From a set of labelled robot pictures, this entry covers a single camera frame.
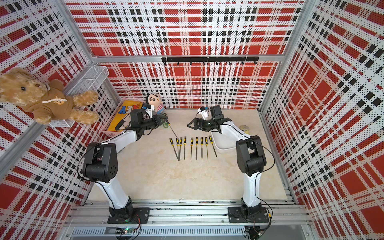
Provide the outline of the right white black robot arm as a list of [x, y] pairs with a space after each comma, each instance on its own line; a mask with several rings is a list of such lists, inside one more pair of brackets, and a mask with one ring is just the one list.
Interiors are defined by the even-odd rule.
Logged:
[[238, 128], [231, 119], [224, 117], [220, 106], [200, 107], [201, 119], [194, 118], [188, 128], [204, 132], [219, 132], [236, 144], [237, 164], [244, 174], [244, 194], [240, 211], [245, 220], [255, 220], [258, 215], [268, 215], [260, 198], [261, 176], [267, 159], [259, 136], [251, 136]]

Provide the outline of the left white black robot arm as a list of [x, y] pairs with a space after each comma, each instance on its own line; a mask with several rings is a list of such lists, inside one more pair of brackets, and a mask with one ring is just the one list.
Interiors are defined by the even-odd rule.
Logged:
[[138, 141], [148, 130], [155, 130], [163, 123], [169, 123], [165, 115], [151, 116], [147, 110], [134, 109], [131, 120], [123, 131], [102, 143], [91, 143], [85, 153], [83, 169], [80, 171], [90, 182], [103, 191], [109, 200], [109, 212], [112, 218], [131, 220], [135, 209], [131, 198], [125, 193], [116, 175], [119, 170], [118, 152]]

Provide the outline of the white plastic storage box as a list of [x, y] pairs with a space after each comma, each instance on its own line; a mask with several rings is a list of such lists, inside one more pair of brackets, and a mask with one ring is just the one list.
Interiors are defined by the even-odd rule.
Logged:
[[236, 142], [238, 134], [234, 134], [233, 131], [211, 132], [214, 146], [219, 153], [228, 153], [236, 150]]

